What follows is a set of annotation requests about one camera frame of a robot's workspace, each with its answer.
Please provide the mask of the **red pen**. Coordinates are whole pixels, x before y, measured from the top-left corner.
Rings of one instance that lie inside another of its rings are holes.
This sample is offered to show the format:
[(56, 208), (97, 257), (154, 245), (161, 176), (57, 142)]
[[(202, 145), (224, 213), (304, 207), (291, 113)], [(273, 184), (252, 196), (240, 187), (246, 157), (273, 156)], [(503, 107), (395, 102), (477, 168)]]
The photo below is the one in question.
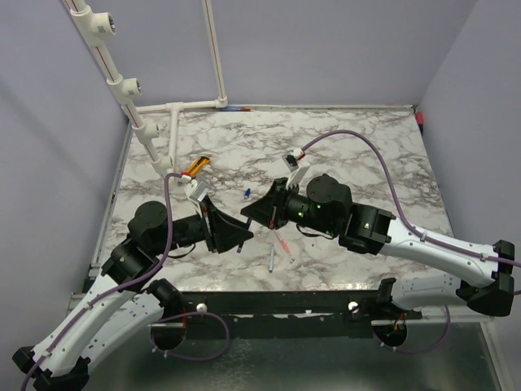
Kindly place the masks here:
[(284, 240), (284, 238), (279, 234), (278, 231), (274, 231), (274, 234), (275, 234), (275, 236), (276, 236), (278, 242), (281, 244), (282, 249), (284, 250), (284, 252), (285, 252), (289, 257), (292, 257), (291, 250), (290, 250), (289, 246), (287, 245), (287, 242)]

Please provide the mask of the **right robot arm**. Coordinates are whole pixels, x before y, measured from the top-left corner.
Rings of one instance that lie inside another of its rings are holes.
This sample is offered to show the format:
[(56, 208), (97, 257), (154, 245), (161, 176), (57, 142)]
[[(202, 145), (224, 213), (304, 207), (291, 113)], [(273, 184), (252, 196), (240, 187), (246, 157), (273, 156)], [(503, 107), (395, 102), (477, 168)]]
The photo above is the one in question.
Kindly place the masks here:
[(374, 298), (380, 317), (429, 305), (465, 305), (493, 317), (510, 314), (512, 244), (474, 244), (412, 226), (387, 210), (353, 202), (350, 188), (327, 174), (313, 178), (303, 196), (287, 181), (274, 180), (241, 214), (270, 230), (293, 222), (337, 239), (353, 253), (398, 257), (438, 270), (427, 278), (383, 281), (383, 293)]

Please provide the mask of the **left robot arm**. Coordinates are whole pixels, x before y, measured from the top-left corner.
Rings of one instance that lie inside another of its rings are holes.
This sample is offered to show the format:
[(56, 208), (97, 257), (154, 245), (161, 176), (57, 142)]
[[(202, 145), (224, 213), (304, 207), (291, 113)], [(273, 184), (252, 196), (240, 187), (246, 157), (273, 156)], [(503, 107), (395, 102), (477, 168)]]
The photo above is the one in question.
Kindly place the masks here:
[(183, 317), (182, 294), (156, 275), (171, 251), (204, 242), (225, 253), (253, 237), (249, 226), (219, 211), (209, 198), (178, 220), (169, 204), (138, 207), (129, 233), (103, 263), (99, 275), (67, 318), (42, 342), (13, 355), (26, 375), (21, 387), (81, 390), (95, 365), (140, 328)]

